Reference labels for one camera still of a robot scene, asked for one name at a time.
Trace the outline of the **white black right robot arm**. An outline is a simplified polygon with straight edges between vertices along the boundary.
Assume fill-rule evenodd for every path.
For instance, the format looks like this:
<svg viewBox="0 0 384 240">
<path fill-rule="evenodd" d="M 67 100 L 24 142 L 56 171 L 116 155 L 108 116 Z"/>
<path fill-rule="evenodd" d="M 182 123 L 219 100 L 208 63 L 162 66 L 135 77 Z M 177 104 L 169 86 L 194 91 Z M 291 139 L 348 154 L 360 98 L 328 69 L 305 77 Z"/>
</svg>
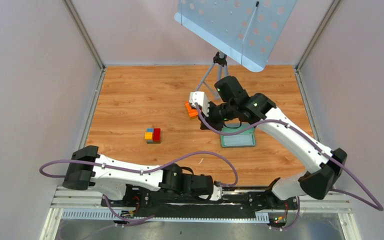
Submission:
<svg viewBox="0 0 384 240">
<path fill-rule="evenodd" d="M 340 165 L 345 163 L 347 153 L 316 141 L 264 94 L 248 95 L 236 77 L 224 77 L 214 86 L 223 101 L 219 105 L 203 91 L 189 94 L 189 105 L 199 111 L 202 130 L 220 134 L 226 121 L 238 119 L 277 140 L 305 167 L 304 173 L 273 180 L 264 192 L 266 204 L 278 209 L 291 197 L 308 195 L 324 199 L 341 175 Z"/>
</svg>

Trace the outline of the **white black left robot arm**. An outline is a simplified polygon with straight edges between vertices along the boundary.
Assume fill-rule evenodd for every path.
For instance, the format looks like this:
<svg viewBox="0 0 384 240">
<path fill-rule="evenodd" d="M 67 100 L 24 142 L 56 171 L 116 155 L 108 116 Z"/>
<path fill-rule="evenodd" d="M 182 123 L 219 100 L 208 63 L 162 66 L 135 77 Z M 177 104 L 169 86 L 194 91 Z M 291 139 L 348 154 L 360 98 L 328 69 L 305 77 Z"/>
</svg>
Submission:
<svg viewBox="0 0 384 240">
<path fill-rule="evenodd" d="M 97 191 L 120 206 L 129 206 L 133 193 L 128 186 L 145 188 L 152 192 L 174 193 L 199 199 L 218 201 L 222 188 L 209 175 L 195 175 L 191 169 L 176 163 L 162 169 L 157 165 L 140 165 L 117 161 L 98 153 L 98 146 L 89 145 L 75 151 L 62 186 L 70 190 Z"/>
</svg>

